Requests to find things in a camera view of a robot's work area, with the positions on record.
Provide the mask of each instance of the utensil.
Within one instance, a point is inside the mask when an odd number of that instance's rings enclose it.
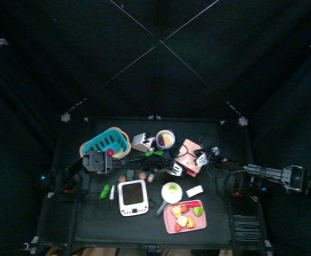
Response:
[[[167,204],[175,204],[182,200],[182,187],[175,182],[169,182],[162,186],[162,198],[163,202],[161,208],[157,211],[157,216],[161,216],[165,206]]]

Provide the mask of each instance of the plastic container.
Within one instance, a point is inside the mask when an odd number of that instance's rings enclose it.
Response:
[[[114,158],[123,158],[131,150],[130,138],[118,127],[111,127],[95,138],[83,143],[79,149],[80,156],[90,150],[107,152]]]
[[[157,134],[157,146],[158,149],[170,149],[175,143],[175,135],[170,130],[162,130]]]

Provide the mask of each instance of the small bottle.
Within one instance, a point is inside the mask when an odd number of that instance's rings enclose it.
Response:
[[[149,175],[147,181],[149,181],[149,182],[153,182],[153,181],[154,181],[154,174],[153,174],[153,173]]]

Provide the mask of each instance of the orange object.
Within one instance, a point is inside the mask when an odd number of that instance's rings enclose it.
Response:
[[[187,206],[185,204],[181,205],[181,208],[182,208],[182,213],[186,213],[189,211],[189,208],[187,208]]]
[[[175,231],[181,232],[182,231],[182,226],[178,222],[175,222]]]

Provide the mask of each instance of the green object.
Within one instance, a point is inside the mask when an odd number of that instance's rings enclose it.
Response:
[[[158,150],[158,151],[147,151],[146,152],[146,156],[153,156],[153,155],[158,155],[158,156],[162,156],[163,155],[163,151],[162,150]]]
[[[194,207],[193,211],[197,217],[201,217],[203,215],[203,207]]]
[[[110,186],[110,184],[107,184],[103,188],[103,191],[102,191],[100,195],[99,195],[99,199],[106,199],[106,197],[108,195],[108,192],[110,192],[110,189],[111,189],[111,186]]]

